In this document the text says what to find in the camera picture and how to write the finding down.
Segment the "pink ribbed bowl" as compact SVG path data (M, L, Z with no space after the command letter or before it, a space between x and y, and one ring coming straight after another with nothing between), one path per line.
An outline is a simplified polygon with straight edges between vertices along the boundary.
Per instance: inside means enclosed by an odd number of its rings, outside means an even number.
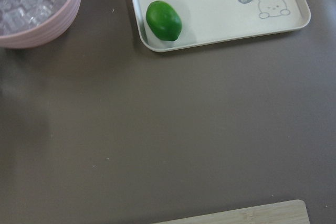
M1 0L1 47L33 48L62 35L81 0Z

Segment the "green lime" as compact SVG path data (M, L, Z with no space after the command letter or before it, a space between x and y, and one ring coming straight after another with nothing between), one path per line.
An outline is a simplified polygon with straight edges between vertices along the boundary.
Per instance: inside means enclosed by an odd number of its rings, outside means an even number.
M176 41L182 31L182 21L175 9L164 1L153 1L146 10L146 22L152 33L162 41Z

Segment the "cream rabbit tray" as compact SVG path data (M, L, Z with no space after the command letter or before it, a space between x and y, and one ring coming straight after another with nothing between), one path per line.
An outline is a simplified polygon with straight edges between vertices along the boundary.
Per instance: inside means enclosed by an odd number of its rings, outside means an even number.
M170 4L182 21L176 41L159 40L145 14L153 1ZM301 29L311 13L306 0L132 0L140 39L156 52L166 52L236 39Z

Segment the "bamboo cutting board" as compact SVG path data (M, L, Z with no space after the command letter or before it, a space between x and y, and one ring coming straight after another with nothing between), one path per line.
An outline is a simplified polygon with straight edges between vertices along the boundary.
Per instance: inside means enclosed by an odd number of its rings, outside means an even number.
M230 211L216 212L182 219L164 221L164 224L258 224L287 223L309 224L309 216L304 201L296 199Z

